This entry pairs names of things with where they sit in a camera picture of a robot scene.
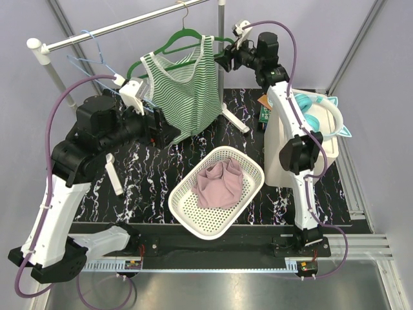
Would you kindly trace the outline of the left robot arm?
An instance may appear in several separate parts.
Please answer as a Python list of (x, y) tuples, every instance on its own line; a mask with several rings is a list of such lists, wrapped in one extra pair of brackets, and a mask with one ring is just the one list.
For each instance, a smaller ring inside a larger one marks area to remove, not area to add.
[(109, 96), (86, 98), (76, 110), (76, 122), (66, 138), (51, 154), (52, 181), (46, 193), (52, 197), (36, 222), (42, 229), (35, 249), (29, 244), (10, 250), (15, 265), (31, 268), (31, 276), (41, 284), (74, 279), (87, 262), (116, 251), (131, 256), (139, 251), (139, 231), (125, 222), (112, 223), (104, 231), (82, 238), (68, 235), (77, 208), (91, 187), (107, 155), (135, 142), (163, 149), (180, 135), (160, 108), (142, 115), (128, 107), (116, 108)]

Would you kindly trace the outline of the pink tank top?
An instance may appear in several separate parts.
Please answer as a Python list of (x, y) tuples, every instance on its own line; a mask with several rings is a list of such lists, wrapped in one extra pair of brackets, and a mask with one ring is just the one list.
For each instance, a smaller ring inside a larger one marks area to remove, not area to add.
[(243, 171), (234, 158), (221, 160), (196, 175), (192, 192), (202, 209), (229, 209), (241, 199)]

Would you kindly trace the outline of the green striped tank top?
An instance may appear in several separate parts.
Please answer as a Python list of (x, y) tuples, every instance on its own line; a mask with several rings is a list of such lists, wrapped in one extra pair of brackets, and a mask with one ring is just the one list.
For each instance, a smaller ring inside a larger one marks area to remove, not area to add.
[(201, 44), (175, 63), (153, 52), (140, 58), (150, 85), (147, 98), (181, 132), (173, 144), (198, 135), (222, 113), (213, 44), (213, 36), (202, 36)]

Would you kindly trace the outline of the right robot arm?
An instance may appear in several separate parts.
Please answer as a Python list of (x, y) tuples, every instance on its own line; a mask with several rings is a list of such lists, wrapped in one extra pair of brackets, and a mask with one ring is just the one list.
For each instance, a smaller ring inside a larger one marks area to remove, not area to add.
[(216, 63), (227, 72), (247, 67), (254, 71), (257, 84), (272, 102), (272, 112), (265, 131), (265, 165), (278, 160), (287, 172), (294, 194), (295, 218), (293, 248), (298, 255), (307, 256), (322, 246), (323, 232), (314, 214), (315, 197), (311, 175), (319, 156), (323, 135), (305, 123), (285, 68), (279, 64), (277, 35), (262, 32), (257, 45), (251, 47), (246, 30), (237, 30), (237, 37)]

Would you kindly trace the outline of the green plastic hanger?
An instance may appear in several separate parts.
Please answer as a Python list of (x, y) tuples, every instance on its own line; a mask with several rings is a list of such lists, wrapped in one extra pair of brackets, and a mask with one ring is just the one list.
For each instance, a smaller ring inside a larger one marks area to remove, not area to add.
[[(194, 42), (194, 44), (191, 44), (191, 45), (181, 46), (181, 47), (175, 48), (175, 49), (170, 49), (170, 47), (172, 47), (174, 43), (176, 43), (180, 39), (183, 39), (183, 38), (186, 38), (186, 37), (194, 38), (197, 41), (196, 41), (196, 43)], [(195, 47), (201, 46), (201, 39), (202, 38), (203, 38), (203, 36), (198, 31), (196, 31), (194, 29), (191, 29), (191, 28), (183, 28), (183, 29), (177, 31), (176, 33), (172, 34), (172, 36), (168, 39), (168, 41), (163, 46), (161, 46), (157, 50), (153, 51), (153, 54), (154, 55), (158, 55), (158, 54), (168, 55), (168, 54), (173, 54), (173, 53), (180, 52), (180, 51), (183, 51), (183, 50), (195, 48)], [(234, 40), (230, 39), (228, 37), (212, 36), (212, 38), (214, 39), (214, 41), (218, 41), (219, 43), (234, 43)], [(142, 63), (142, 61), (139, 60), (139, 61), (135, 62), (133, 65), (130, 66), (130, 68), (128, 69), (128, 71), (126, 73), (127, 78), (132, 77), (133, 71), (141, 63)]]

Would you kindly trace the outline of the light blue wire hanger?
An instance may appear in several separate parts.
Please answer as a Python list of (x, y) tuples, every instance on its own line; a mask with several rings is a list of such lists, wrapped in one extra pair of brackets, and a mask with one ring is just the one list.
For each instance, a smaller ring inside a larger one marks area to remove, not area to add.
[[(112, 73), (113, 76), (115, 76), (115, 77), (120, 76), (120, 75), (117, 74), (117, 72), (116, 72), (113, 68), (111, 68), (111, 67), (107, 64), (107, 62), (105, 61), (105, 59), (104, 59), (104, 57), (103, 57), (103, 54), (102, 54), (102, 51), (101, 51), (101, 47), (100, 47), (100, 45), (99, 45), (99, 41), (96, 39), (96, 37), (95, 37), (93, 34), (91, 34), (88, 30), (81, 30), (81, 33), (82, 33), (82, 34), (88, 34), (89, 37), (91, 37), (91, 38), (93, 39), (93, 41), (95, 42), (96, 47), (97, 47), (97, 51), (98, 51), (98, 54), (99, 54), (99, 60), (87, 59), (85, 56), (84, 56), (84, 57), (75, 57), (75, 56), (73, 56), (73, 55), (67, 55), (66, 57), (67, 57), (68, 61), (69, 61), (73, 66), (75, 66), (76, 68), (78, 68), (78, 69), (79, 69), (82, 73), (84, 73), (86, 76), (93, 76), (93, 75), (95, 75), (95, 74), (89, 73), (89, 72), (86, 71), (86, 69), (83, 68), (81, 65), (85, 65), (85, 64), (102, 65), (102, 66), (106, 67), (106, 69), (107, 69), (110, 73)], [(106, 86), (105, 84), (103, 84), (102, 82), (100, 82), (100, 81), (98, 81), (98, 80), (95, 80), (95, 81), (96, 81), (98, 84), (100, 84), (104, 89), (107, 89), (107, 90), (113, 92), (114, 94), (120, 95), (120, 93), (119, 93), (118, 91), (112, 90), (111, 88), (109, 88), (108, 86)], [(150, 100), (149, 100), (149, 105), (150, 105), (150, 107), (147, 107), (147, 106), (143, 105), (143, 108), (144, 108), (145, 110), (149, 111), (149, 112), (153, 112), (153, 109), (152, 109), (152, 108), (156, 107), (156, 105), (153, 104)]]

